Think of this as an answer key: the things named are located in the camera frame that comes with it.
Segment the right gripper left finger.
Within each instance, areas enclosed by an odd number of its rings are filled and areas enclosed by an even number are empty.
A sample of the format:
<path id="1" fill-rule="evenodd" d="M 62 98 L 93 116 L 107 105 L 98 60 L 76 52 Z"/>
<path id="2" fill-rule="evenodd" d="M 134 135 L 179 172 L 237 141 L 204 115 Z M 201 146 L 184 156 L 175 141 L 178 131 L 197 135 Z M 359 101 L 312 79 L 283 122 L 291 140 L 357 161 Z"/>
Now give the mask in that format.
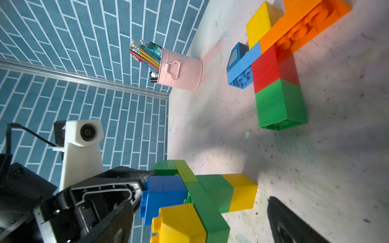
<path id="1" fill-rule="evenodd" d="M 78 243 L 127 243 L 133 224 L 130 200 L 121 202 Z"/>

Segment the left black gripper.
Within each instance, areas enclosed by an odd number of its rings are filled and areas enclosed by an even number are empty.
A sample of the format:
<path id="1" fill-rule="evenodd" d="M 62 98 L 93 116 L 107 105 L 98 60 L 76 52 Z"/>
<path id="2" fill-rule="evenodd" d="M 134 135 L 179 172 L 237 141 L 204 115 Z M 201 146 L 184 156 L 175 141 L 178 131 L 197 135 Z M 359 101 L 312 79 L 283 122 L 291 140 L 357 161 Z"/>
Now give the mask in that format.
<path id="1" fill-rule="evenodd" d="M 144 184 L 140 180 L 89 178 L 54 194 L 56 186 L 1 154 L 1 242 L 89 243 L 95 226 L 122 202 L 136 213 Z"/>

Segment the small blue lego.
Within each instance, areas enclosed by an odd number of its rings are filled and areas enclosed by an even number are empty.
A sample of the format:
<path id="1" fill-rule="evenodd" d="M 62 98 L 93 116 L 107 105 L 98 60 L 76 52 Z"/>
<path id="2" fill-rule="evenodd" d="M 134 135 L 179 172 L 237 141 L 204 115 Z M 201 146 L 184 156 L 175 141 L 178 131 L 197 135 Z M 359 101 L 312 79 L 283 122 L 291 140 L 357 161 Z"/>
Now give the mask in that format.
<path id="1" fill-rule="evenodd" d="M 231 51 L 227 64 L 227 72 L 230 72 L 230 70 L 233 69 L 233 67 L 244 57 L 248 51 L 249 47 L 247 45 L 238 42 Z"/>
<path id="2" fill-rule="evenodd" d="M 144 186 L 140 204 L 144 225 L 152 224 L 160 208 L 182 205 L 187 198 L 187 189 L 180 176 L 149 176 Z"/>

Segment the long light blue lego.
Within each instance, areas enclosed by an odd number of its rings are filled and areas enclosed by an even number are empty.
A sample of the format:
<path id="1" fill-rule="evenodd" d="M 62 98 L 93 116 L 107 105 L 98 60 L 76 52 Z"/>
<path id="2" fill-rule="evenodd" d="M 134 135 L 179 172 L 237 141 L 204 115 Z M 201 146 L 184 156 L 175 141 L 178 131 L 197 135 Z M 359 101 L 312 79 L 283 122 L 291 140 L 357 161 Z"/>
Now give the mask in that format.
<path id="1" fill-rule="evenodd" d="M 252 49 L 249 49 L 244 57 L 227 72 L 228 85 L 239 89 L 246 89 L 253 83 L 253 72 L 251 65 L 262 55 L 260 42 L 258 42 Z"/>

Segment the long green lego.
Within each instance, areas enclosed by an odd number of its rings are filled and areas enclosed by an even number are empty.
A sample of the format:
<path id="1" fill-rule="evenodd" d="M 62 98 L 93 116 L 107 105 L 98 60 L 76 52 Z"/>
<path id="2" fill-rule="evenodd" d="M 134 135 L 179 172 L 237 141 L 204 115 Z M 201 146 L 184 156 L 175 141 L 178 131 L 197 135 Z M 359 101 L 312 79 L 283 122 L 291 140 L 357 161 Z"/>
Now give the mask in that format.
<path id="1" fill-rule="evenodd" d="M 230 211 L 234 188 L 220 174 L 214 175 L 197 175 L 196 178 L 216 204 L 220 213 Z"/>

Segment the long orange lego brick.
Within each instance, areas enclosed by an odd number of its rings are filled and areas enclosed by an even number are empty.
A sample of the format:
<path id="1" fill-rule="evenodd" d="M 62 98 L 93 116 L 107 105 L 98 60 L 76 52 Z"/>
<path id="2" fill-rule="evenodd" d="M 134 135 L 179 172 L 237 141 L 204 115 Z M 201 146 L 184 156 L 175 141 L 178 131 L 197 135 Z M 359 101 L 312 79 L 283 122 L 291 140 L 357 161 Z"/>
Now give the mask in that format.
<path id="1" fill-rule="evenodd" d="M 297 1 L 262 37 L 261 51 L 276 44 L 294 53 L 350 11 L 348 1 Z"/>

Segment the small orange lego brick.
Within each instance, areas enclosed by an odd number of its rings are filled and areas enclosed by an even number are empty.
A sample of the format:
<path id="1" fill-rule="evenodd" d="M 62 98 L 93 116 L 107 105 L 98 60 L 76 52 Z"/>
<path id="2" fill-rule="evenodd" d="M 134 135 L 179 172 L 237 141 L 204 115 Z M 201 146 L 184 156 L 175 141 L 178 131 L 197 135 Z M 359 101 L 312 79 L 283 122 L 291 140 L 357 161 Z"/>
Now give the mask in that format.
<path id="1" fill-rule="evenodd" d="M 288 12 L 297 0 L 283 0 L 285 12 Z"/>

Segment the small green lego bottom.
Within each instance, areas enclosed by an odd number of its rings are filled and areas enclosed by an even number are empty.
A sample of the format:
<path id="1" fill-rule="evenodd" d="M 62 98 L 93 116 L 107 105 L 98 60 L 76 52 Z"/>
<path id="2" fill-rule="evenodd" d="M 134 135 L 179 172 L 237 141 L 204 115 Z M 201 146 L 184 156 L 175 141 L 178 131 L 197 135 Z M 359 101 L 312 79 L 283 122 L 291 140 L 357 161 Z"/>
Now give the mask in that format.
<path id="1" fill-rule="evenodd" d="M 178 174 L 177 167 L 173 160 L 157 162 L 152 169 L 157 176 L 175 176 Z"/>

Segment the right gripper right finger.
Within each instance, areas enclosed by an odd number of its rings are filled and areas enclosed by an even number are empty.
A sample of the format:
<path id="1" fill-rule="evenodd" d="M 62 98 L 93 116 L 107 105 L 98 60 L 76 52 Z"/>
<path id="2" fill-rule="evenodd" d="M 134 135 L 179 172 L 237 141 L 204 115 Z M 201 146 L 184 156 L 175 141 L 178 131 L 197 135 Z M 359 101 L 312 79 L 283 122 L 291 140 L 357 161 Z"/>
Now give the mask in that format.
<path id="1" fill-rule="evenodd" d="M 268 199 L 267 215 L 275 243 L 329 243 L 274 196 Z"/>

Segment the yellow lego bottom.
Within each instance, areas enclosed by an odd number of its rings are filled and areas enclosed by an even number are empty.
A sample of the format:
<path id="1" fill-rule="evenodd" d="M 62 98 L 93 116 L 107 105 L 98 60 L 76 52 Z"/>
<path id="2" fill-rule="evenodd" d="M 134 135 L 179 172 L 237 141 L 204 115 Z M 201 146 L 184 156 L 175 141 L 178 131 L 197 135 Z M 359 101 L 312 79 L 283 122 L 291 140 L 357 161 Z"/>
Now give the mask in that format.
<path id="1" fill-rule="evenodd" d="M 204 243 L 207 233 L 193 204 L 159 209 L 152 220 L 151 243 Z"/>

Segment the long lime lego brick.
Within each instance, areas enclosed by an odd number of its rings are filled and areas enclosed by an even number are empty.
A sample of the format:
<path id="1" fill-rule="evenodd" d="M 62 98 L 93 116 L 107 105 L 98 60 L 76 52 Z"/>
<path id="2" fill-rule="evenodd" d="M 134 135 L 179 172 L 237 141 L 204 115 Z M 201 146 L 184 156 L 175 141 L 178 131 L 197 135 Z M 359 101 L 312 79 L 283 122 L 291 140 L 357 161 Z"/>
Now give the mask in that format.
<path id="1" fill-rule="evenodd" d="M 206 242 L 226 243 L 230 227 L 186 161 L 173 161 L 188 192 L 186 201 L 192 203 L 207 233 Z"/>

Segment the red lego brick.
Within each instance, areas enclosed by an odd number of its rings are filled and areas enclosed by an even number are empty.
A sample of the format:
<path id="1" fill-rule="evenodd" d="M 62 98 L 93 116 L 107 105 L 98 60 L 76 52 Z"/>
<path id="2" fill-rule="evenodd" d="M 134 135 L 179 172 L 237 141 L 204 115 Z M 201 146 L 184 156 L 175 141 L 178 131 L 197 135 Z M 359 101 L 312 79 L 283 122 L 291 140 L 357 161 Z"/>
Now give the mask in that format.
<path id="1" fill-rule="evenodd" d="M 300 84 L 293 54 L 279 48 L 276 44 L 258 57 L 251 67 L 255 93 L 280 79 L 295 85 Z"/>

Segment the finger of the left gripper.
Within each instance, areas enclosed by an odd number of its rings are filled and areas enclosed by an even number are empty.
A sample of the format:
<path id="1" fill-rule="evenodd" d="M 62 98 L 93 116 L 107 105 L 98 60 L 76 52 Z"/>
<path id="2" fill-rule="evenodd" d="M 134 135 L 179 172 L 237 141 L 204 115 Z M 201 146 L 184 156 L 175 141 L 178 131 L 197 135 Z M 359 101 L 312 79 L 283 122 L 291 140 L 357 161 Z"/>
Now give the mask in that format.
<path id="1" fill-rule="evenodd" d="M 130 181 L 148 182 L 149 177 L 156 176 L 153 171 L 136 170 L 125 166 L 119 166 L 97 175 L 97 178 L 123 178 Z"/>

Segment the yellow lego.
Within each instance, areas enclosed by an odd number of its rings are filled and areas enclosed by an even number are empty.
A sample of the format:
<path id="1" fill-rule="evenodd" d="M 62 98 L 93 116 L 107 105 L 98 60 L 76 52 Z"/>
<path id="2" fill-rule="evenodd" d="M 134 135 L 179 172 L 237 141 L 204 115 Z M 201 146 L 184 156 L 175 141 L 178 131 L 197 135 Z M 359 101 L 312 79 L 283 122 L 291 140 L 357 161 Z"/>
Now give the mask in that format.
<path id="1" fill-rule="evenodd" d="M 243 174 L 223 174 L 222 177 L 233 187 L 230 212 L 252 209 L 257 193 L 257 184 Z"/>
<path id="2" fill-rule="evenodd" d="M 207 233 L 193 204 L 159 209 L 152 220 L 151 243 L 204 243 Z"/>
<path id="3" fill-rule="evenodd" d="M 282 10 L 264 1 L 246 24 L 249 49 L 252 49 L 283 15 Z"/>

